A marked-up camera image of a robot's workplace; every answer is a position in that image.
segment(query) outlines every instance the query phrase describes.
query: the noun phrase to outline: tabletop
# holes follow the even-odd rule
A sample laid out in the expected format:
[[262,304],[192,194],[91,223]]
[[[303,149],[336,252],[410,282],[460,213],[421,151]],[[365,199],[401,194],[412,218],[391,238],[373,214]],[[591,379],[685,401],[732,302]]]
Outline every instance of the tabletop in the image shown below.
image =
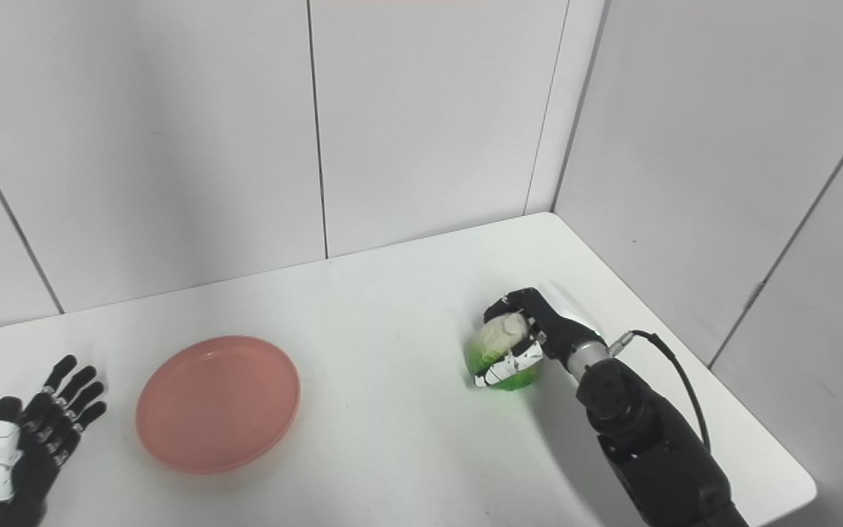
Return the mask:
[[[61,472],[44,527],[642,526],[559,364],[515,392],[469,384],[462,345],[482,311],[542,281],[566,289],[608,340],[643,329],[672,347],[750,525],[815,497],[809,473],[629,287],[558,217],[533,214],[1,327],[0,397],[28,400],[64,354],[108,385],[110,410]],[[298,414],[253,463],[179,474],[141,447],[138,394],[168,357],[221,334],[288,354]],[[620,358],[695,423],[658,351],[636,340]]]

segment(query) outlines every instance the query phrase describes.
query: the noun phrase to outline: robot finger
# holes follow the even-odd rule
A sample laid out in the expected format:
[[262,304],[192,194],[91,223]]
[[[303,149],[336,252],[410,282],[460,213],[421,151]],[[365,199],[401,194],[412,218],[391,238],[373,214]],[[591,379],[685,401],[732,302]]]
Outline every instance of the robot finger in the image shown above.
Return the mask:
[[78,371],[70,378],[70,381],[67,382],[67,386],[64,386],[61,393],[57,394],[55,400],[61,406],[67,407],[67,404],[70,403],[74,397],[77,397],[77,393],[80,391],[80,388],[89,384],[90,381],[93,381],[96,377],[97,369],[95,367],[85,367],[83,370]]
[[[73,426],[77,415],[88,404],[93,403],[101,393],[103,393],[103,383],[97,382],[80,390],[80,393],[74,398],[73,403],[70,403],[70,406],[61,407],[59,404],[54,404],[51,407],[48,417],[44,420],[43,426],[36,433],[38,443],[46,443],[49,446],[53,446],[53,450],[51,450],[51,453],[53,453],[57,446],[67,437],[67,431]],[[63,433],[58,434],[58,430],[63,430]]]
[[71,419],[76,419],[77,416],[80,416],[80,412],[90,403],[93,403],[105,389],[106,386],[103,386],[103,383],[100,383],[100,381],[96,381],[96,383],[83,388],[83,391],[80,391],[80,394],[73,400],[73,403],[70,403],[70,406],[67,407],[67,416]]
[[80,435],[83,434],[83,431],[104,413],[106,413],[106,403],[100,401],[91,405],[80,414],[80,417],[71,428],[70,434],[67,434],[67,439],[64,439],[61,446],[57,448],[56,454],[53,455],[54,463],[58,467],[63,466],[67,462],[67,458],[77,449],[77,446],[80,444]]
[[64,377],[67,377],[76,366],[77,357],[65,356],[51,368],[50,375],[44,381],[41,391],[32,398],[23,414],[21,414],[21,426],[28,431],[36,431],[37,428],[41,427],[50,410],[50,405],[53,404],[54,393],[61,386]]

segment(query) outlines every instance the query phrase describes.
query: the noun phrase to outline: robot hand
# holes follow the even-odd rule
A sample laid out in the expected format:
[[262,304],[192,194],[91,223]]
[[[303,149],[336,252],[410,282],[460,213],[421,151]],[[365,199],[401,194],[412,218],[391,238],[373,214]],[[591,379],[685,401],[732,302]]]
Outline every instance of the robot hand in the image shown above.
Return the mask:
[[[509,357],[517,356],[517,347],[532,349],[532,342],[538,343],[545,356],[561,362],[578,381],[577,400],[588,411],[603,455],[646,523],[746,527],[730,497],[727,476],[711,456],[698,398],[675,354],[657,334],[639,330],[607,347],[591,324],[563,310],[568,302],[562,291],[543,289],[512,291],[483,314],[489,323],[506,313],[519,313],[529,324],[528,338],[489,366],[482,373],[484,379],[501,381],[503,375],[515,374],[506,366]],[[669,400],[615,358],[634,336],[649,340],[678,371],[698,416],[700,437]]]
[[106,411],[106,403],[93,403],[104,386],[90,383],[97,376],[92,366],[74,374],[57,394],[76,366],[76,357],[64,357],[24,410],[19,398],[0,399],[0,527],[40,524],[61,467],[85,428]]
[[[603,337],[581,317],[569,313],[568,307],[576,306],[569,306],[568,300],[555,290],[555,285],[548,284],[543,289],[544,294],[532,287],[511,291],[483,313],[483,321],[488,326],[496,321],[504,324],[504,316],[518,313],[525,318],[529,330],[494,364],[474,375],[476,386],[497,384],[538,363],[543,356],[557,359],[565,367],[573,356],[588,362],[607,356]],[[546,296],[558,304],[558,310],[549,304]]]

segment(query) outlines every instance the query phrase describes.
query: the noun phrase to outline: wall seam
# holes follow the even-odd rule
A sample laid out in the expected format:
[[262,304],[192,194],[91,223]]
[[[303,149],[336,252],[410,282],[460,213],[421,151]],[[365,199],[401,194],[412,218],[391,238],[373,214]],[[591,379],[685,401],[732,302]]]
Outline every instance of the wall seam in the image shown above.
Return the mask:
[[15,233],[19,237],[21,246],[24,247],[24,251],[26,251],[28,258],[31,260],[31,264],[34,267],[37,276],[41,279],[41,283],[44,283],[44,289],[47,290],[51,302],[54,303],[54,307],[57,308],[57,313],[63,315],[64,307],[61,306],[61,302],[57,298],[57,293],[54,293],[54,287],[51,287],[50,280],[48,280],[48,276],[44,273],[44,268],[41,267],[40,261],[37,260],[37,255],[34,254],[34,250],[31,249],[31,244],[28,242],[28,237],[24,234],[24,230],[21,229],[21,224],[19,223],[18,218],[15,217],[15,213],[9,205],[9,201],[6,199],[6,195],[2,191],[2,187],[0,187],[0,204],[4,210],[4,213],[6,213],[6,216],[9,217],[9,221],[11,222],[13,229],[15,229]]
[[[822,197],[827,193],[831,184],[834,183],[834,178],[837,177],[837,174],[839,174],[842,168],[843,154],[841,154],[839,161],[837,161],[836,166],[834,166],[834,169],[829,174],[828,179],[825,180],[822,189],[819,190],[819,193],[815,196],[815,199],[812,200],[812,203],[810,204],[809,209],[807,209],[806,213],[803,215],[802,220],[799,220],[799,224],[795,227],[792,236],[790,236],[789,240],[786,241],[786,245],[783,246],[782,251],[779,251],[779,256],[777,256],[776,260],[773,261],[773,266],[770,266],[770,270],[766,273],[766,276],[763,277],[763,280],[760,281],[760,286],[765,286],[767,283],[769,283],[770,277],[772,277],[773,273],[776,272],[776,268],[779,267],[780,263],[782,263],[783,257],[786,256],[786,253],[789,252],[789,249],[792,249],[793,243],[795,242],[796,238],[799,237],[800,231],[802,231],[803,228],[806,227],[806,223],[809,222],[809,218],[812,216],[812,213],[815,212],[815,208],[819,206],[819,203],[822,201]],[[722,341],[722,343],[720,343],[720,346],[717,348],[716,353],[709,361],[709,369],[712,368],[715,363],[717,363],[717,359],[719,359],[720,354],[722,354],[724,349],[727,347],[727,344],[730,342],[730,338],[732,338],[733,334],[736,333],[737,328],[739,328],[740,324],[743,323],[746,314],[749,313],[753,306],[756,305],[757,299],[762,296],[762,294],[763,287],[760,287],[758,293],[754,294],[754,296],[752,296],[752,300],[747,303],[745,307],[743,307],[743,310],[740,312],[740,316],[737,317],[737,320],[735,321],[735,323],[733,323],[733,326],[730,327],[730,331],[728,332],[727,336],[724,337],[724,340]]]
[[591,86],[591,76],[594,73],[596,56],[598,56],[598,50],[600,49],[600,41],[603,40],[604,27],[607,25],[607,15],[610,13],[610,2],[611,0],[605,0],[603,10],[600,11],[598,33],[596,33],[596,36],[594,37],[594,49],[591,51],[591,57],[588,60],[588,73],[585,74],[585,82],[581,86],[581,97],[578,99],[578,108],[574,112],[572,133],[568,137],[568,149],[565,150],[564,160],[561,161],[561,173],[558,174],[558,184],[555,186],[555,197],[552,198],[552,212],[555,212],[555,207],[558,206],[558,194],[561,193],[561,184],[565,181],[565,170],[568,169],[568,161],[572,157],[574,137],[578,131],[578,123],[581,121],[581,111],[585,109],[585,100],[588,98],[588,87]]
[[321,120],[318,118],[318,73],[314,62],[314,23],[311,21],[311,0],[307,0],[307,41],[311,56],[311,94],[314,99],[314,133],[318,144],[318,186],[321,189],[321,226],[324,229],[324,258],[330,258],[327,242],[327,206],[324,198],[324,160],[321,156]]

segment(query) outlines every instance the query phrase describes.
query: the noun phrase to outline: robotic arm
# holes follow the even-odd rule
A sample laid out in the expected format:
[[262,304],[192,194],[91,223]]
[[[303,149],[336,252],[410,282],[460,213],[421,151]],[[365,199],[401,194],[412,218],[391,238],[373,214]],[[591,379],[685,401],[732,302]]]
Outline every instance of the robotic arm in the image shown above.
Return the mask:
[[[505,313],[521,313],[528,320],[530,344],[525,350],[538,344],[545,356],[561,362],[577,379],[577,398],[588,410],[600,448],[646,523],[653,527],[748,527],[730,500],[727,477],[705,444],[706,428],[702,427],[702,441],[672,403],[615,358],[638,334],[656,344],[680,369],[658,336],[628,333],[607,347],[599,333],[560,315],[534,288],[507,294],[486,310],[483,319]],[[516,373],[509,364],[518,364],[516,351],[524,356],[525,350],[515,348],[476,376],[478,386]],[[683,380],[692,395],[688,378]]]

